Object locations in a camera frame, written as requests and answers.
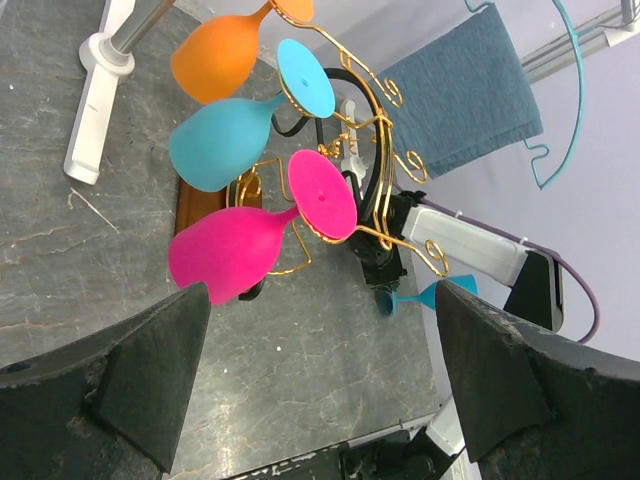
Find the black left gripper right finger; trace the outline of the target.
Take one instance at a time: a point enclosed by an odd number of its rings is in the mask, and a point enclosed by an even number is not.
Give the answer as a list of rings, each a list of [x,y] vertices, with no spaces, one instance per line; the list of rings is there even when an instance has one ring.
[[[484,479],[636,479],[639,364],[443,281],[436,317],[466,449]]]

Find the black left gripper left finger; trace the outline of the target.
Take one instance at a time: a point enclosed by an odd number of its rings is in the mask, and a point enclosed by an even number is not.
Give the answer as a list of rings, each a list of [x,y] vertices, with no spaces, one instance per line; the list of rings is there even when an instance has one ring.
[[[173,466],[211,305],[195,284],[1,370],[4,479],[160,479]]]

